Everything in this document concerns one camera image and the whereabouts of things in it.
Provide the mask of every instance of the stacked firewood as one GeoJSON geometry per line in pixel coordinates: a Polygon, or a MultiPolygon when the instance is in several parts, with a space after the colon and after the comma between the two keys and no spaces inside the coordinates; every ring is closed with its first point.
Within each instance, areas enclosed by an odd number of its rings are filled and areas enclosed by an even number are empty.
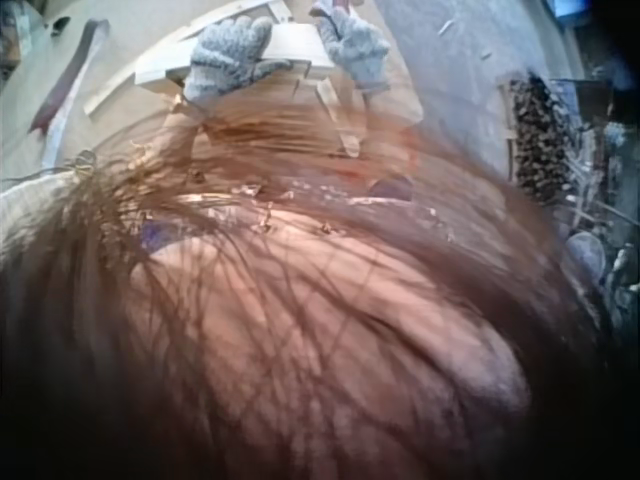
{"type": "Polygon", "coordinates": [[[575,149],[569,112],[533,73],[511,80],[509,89],[517,133],[517,183],[546,205],[569,188],[567,158],[575,149]]]}

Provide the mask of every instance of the floor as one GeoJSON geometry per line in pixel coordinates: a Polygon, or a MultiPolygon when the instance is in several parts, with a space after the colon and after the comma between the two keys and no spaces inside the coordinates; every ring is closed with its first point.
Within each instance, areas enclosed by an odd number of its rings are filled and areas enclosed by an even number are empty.
{"type": "MultiPolygon", "coordinates": [[[[286,1],[296,5],[311,3],[286,1]]],[[[92,67],[85,80],[87,86],[81,91],[88,95],[109,77],[109,72],[189,19],[222,3],[221,0],[50,0],[47,15],[51,19],[60,14],[71,15],[69,29],[79,35],[83,17],[108,15],[116,5],[124,12],[117,22],[111,22],[118,48],[102,52],[100,62],[92,67]]],[[[567,48],[567,35],[558,29],[541,1],[377,0],[376,3],[418,90],[425,111],[421,126],[465,148],[502,175],[507,171],[507,151],[504,106],[495,88],[500,78],[527,68],[543,77],[580,75],[579,63],[571,48],[567,48]],[[449,20],[450,27],[439,34],[449,20]]],[[[27,138],[26,126],[65,66],[55,62],[56,49],[73,51],[77,35],[75,39],[73,35],[67,39],[63,35],[58,45],[47,45],[38,64],[32,60],[33,68],[40,73],[23,73],[12,78],[13,85],[7,84],[0,97],[3,177],[7,173],[28,174],[37,170],[38,162],[33,158],[40,155],[42,141],[34,137],[36,134],[27,138]]],[[[142,111],[163,108],[147,92],[129,90],[120,93],[109,112],[99,118],[82,118],[80,109],[73,112],[70,125],[82,133],[69,138],[65,148],[68,151],[90,148],[91,143],[103,141],[122,128],[123,122],[135,122],[142,111]]]]}

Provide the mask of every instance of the hand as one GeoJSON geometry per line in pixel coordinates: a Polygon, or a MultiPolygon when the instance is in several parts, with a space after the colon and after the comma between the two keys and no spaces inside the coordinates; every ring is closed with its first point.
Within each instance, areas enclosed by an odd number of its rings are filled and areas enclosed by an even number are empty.
{"type": "Polygon", "coordinates": [[[185,98],[207,110],[227,93],[248,87],[278,70],[290,69],[287,60],[260,61],[271,40],[272,26],[267,17],[255,21],[240,17],[208,26],[198,37],[191,56],[185,98]]]}
{"type": "Polygon", "coordinates": [[[359,89],[389,88],[384,61],[391,46],[380,30],[342,7],[333,8],[329,0],[316,2],[312,15],[319,17],[318,30],[329,57],[349,72],[359,89]]]}

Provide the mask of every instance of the wood frame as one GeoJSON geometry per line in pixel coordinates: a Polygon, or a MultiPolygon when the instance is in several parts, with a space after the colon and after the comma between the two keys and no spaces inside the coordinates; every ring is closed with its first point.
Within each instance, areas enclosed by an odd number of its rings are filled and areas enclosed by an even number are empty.
{"type": "MultiPolygon", "coordinates": [[[[186,40],[195,35],[198,35],[202,30],[204,30],[208,25],[211,25],[212,23],[220,22],[249,10],[268,6],[273,1],[274,0],[236,0],[234,2],[228,3],[227,5],[217,8],[211,12],[205,13],[204,15],[189,22],[188,25],[180,27],[178,30],[165,36],[164,38],[162,38],[162,40],[160,40],[158,43],[144,52],[142,56],[151,54],[156,49],[163,48],[167,45],[181,42],[182,40],[186,40]]],[[[134,77],[137,62],[138,59],[126,64],[124,67],[118,70],[115,75],[107,80],[102,88],[98,90],[98,92],[91,95],[89,100],[87,100],[87,102],[84,104],[84,112],[88,116],[93,115],[95,111],[111,95],[113,95],[120,87],[122,87],[125,83],[127,83],[134,77]]]]}
{"type": "MultiPolygon", "coordinates": [[[[174,95],[171,79],[185,78],[191,67],[191,54],[197,38],[184,40],[156,50],[138,60],[136,86],[157,93],[174,95]]],[[[308,64],[305,77],[324,78],[335,68],[327,55],[320,35],[314,25],[283,23],[273,26],[271,41],[262,58],[264,60],[287,59],[308,64]]]]}

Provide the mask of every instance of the wooden plank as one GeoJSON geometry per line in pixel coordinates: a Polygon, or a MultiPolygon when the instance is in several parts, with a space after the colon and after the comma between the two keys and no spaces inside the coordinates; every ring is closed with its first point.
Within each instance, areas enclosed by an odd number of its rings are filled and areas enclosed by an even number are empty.
{"type": "Polygon", "coordinates": [[[336,125],[340,141],[351,158],[360,156],[360,141],[353,132],[349,120],[345,118],[344,110],[340,104],[338,93],[333,87],[331,80],[326,78],[317,85],[318,97],[329,112],[331,120],[336,125]]]}
{"type": "Polygon", "coordinates": [[[284,0],[274,0],[269,3],[269,10],[271,10],[271,15],[273,15],[278,23],[289,23],[293,22],[293,13],[287,7],[287,4],[284,3],[284,0]]]}
{"type": "MultiPolygon", "coordinates": [[[[153,53],[156,49],[165,47],[172,43],[181,42],[190,37],[198,35],[202,30],[212,23],[220,22],[227,18],[239,15],[243,12],[253,10],[269,4],[272,0],[236,0],[223,7],[217,8],[209,13],[206,13],[195,20],[191,21],[188,25],[180,27],[178,30],[170,33],[154,46],[149,48],[144,54],[148,55],[153,53]]],[[[113,93],[121,86],[127,83],[133,78],[136,72],[136,63],[138,59],[128,63],[122,67],[113,77],[111,77],[102,88],[84,105],[84,111],[87,115],[92,115],[113,93]]]]}
{"type": "MultiPolygon", "coordinates": [[[[167,45],[140,58],[136,65],[136,85],[147,88],[147,79],[155,82],[154,72],[166,76],[184,78],[191,67],[191,54],[197,38],[167,45]]],[[[264,60],[287,59],[309,63],[311,70],[326,76],[335,68],[322,44],[317,28],[310,24],[283,23],[273,26],[271,41],[262,58],[264,60]]]]}

